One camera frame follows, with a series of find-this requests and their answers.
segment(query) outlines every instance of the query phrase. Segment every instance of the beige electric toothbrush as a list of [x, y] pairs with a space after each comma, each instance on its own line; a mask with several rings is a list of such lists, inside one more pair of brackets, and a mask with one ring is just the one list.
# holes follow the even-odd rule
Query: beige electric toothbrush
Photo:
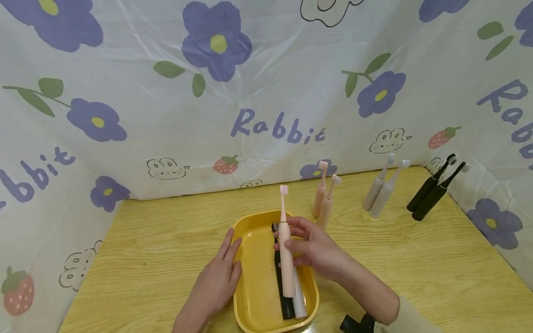
[[374, 181], [372, 182], [372, 185], [370, 186], [370, 189], [368, 190], [365, 201], [363, 202], [364, 210], [369, 211], [372, 208], [372, 205], [374, 204], [374, 201], [376, 201], [379, 191], [381, 190], [381, 188], [383, 187], [383, 184], [385, 183], [385, 175], [386, 175], [387, 169], [393, 163], [394, 163], [394, 154], [392, 153], [389, 155], [389, 157], [387, 157], [387, 163], [385, 163], [383, 170], [381, 170], [379, 175], [374, 179]]
[[377, 195], [377, 198], [369, 211], [370, 216], [374, 218], [379, 217], [379, 215], [381, 214], [381, 210], [383, 209], [383, 207], [385, 207], [387, 200], [390, 198], [392, 192], [394, 191], [394, 183], [396, 182], [400, 171], [402, 169], [407, 169], [409, 165], [411, 165], [410, 160], [402, 160], [400, 166], [398, 166], [398, 169], [396, 169], [396, 172], [394, 173], [392, 178], [388, 182], [383, 184], [383, 187], [381, 187], [381, 190], [379, 191], [379, 194]]
[[289, 187], [287, 185], [280, 185], [279, 191], [281, 193], [281, 218], [279, 219], [279, 255], [281, 257], [281, 285], [283, 287], [283, 296], [292, 298], [296, 295], [294, 286], [294, 271], [293, 271], [293, 254], [285, 247], [285, 242], [290, 239], [290, 228], [287, 223], [287, 215], [285, 214], [284, 196], [289, 194]]
[[324, 200], [322, 201], [322, 207], [320, 209], [320, 217], [318, 218], [318, 226], [321, 229], [325, 229], [328, 226], [329, 222], [329, 216], [332, 213], [333, 209], [333, 187], [335, 185], [339, 185], [341, 183], [342, 179], [337, 176], [332, 176], [332, 181], [329, 184], [329, 191], [324, 197]]
[[320, 179], [320, 183], [317, 186], [317, 191], [314, 194], [314, 204], [313, 209], [311, 210], [311, 214], [314, 218], [318, 218], [320, 216], [322, 201], [324, 200], [324, 196], [326, 195], [326, 172], [328, 169], [328, 162], [318, 162], [318, 168], [322, 169], [322, 179]]

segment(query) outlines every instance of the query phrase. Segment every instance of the wooden table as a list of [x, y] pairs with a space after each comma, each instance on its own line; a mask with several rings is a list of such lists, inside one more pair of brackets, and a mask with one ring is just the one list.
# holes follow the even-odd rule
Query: wooden table
[[[376, 175], [342, 177], [327, 230], [331, 237], [445, 332], [531, 332], [530, 290], [449, 196], [423, 222], [411, 219], [405, 207], [427, 171], [403, 171], [379, 219], [361, 208]], [[288, 184], [291, 213], [314, 221], [317, 182]], [[127, 200], [60, 332], [170, 332], [228, 227], [244, 215], [278, 206], [277, 185]], [[318, 276], [317, 283], [320, 309], [300, 332], [339, 332], [346, 314], [362, 317], [362, 308], [342, 288]], [[239, 332], [232, 307], [219, 313], [207, 331]]]

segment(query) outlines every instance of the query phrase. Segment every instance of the purple flower print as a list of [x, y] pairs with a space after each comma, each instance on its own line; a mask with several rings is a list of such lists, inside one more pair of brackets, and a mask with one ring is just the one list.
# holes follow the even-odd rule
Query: purple flower print
[[92, 0], [0, 0], [0, 4], [57, 50], [74, 52], [81, 44], [96, 47], [103, 42], [102, 27], [91, 14]]
[[514, 26], [518, 30], [524, 30], [520, 37], [520, 45], [533, 47], [533, 2], [518, 14]]
[[118, 201], [130, 197], [130, 191], [117, 183], [113, 178], [100, 176], [95, 181], [96, 186], [91, 191], [91, 201], [97, 207], [102, 207], [108, 213], [115, 209]]
[[67, 119], [91, 139], [99, 142], [126, 140], [126, 131], [118, 124], [118, 114], [109, 105], [75, 98], [70, 107]]
[[440, 14], [446, 13], [457, 13], [470, 0], [424, 0], [422, 6], [418, 10], [418, 17], [422, 22], [431, 22]]
[[[337, 166], [332, 165], [332, 161], [330, 159], [322, 159], [320, 161], [328, 162], [328, 168], [326, 169], [326, 176], [331, 176], [337, 172]], [[322, 177], [322, 169], [318, 167], [318, 164], [320, 163], [320, 161], [318, 161], [316, 164], [304, 165], [300, 169], [300, 176], [302, 177], [301, 179], [311, 179], [311, 178]]]
[[189, 35], [181, 51], [191, 64], [207, 67], [218, 82], [228, 82], [235, 66], [244, 63], [252, 53], [252, 43], [240, 31], [240, 11], [229, 1], [209, 8], [193, 1], [183, 10], [183, 21]]
[[466, 216], [481, 231], [491, 245], [499, 245], [506, 250], [516, 249], [518, 240], [515, 232], [522, 230], [522, 221], [508, 210], [500, 211], [498, 204], [483, 198], [475, 204]]
[[403, 88], [406, 75], [387, 71], [378, 76], [368, 87], [357, 96], [359, 115], [367, 118], [373, 113], [384, 113], [396, 100], [396, 94]]

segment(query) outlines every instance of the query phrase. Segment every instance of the person's right hand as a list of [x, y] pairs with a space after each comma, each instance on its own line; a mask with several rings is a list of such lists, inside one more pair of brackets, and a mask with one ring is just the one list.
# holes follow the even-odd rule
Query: person's right hand
[[[290, 234], [302, 239], [289, 239], [285, 246], [293, 253], [295, 266], [311, 266], [320, 276], [335, 282], [339, 281], [341, 269], [353, 258], [341, 249], [318, 225], [303, 217], [289, 217]], [[274, 244], [279, 251], [279, 244]]]

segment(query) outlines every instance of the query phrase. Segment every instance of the strawberry print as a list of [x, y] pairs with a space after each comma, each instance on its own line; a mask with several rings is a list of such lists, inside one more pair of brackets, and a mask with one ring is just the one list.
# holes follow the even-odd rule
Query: strawberry print
[[239, 161], [236, 160], [237, 155], [233, 157], [222, 156], [218, 161], [213, 165], [213, 169], [223, 175], [229, 175], [235, 172], [239, 167]]
[[35, 296], [33, 278], [25, 271], [7, 268], [7, 278], [2, 283], [4, 308], [10, 315], [21, 315], [28, 311]]
[[455, 131], [458, 129], [460, 129], [460, 127], [446, 127], [442, 131], [432, 136], [427, 145], [431, 149], [437, 149], [446, 142], [450, 141], [450, 139], [455, 136]]

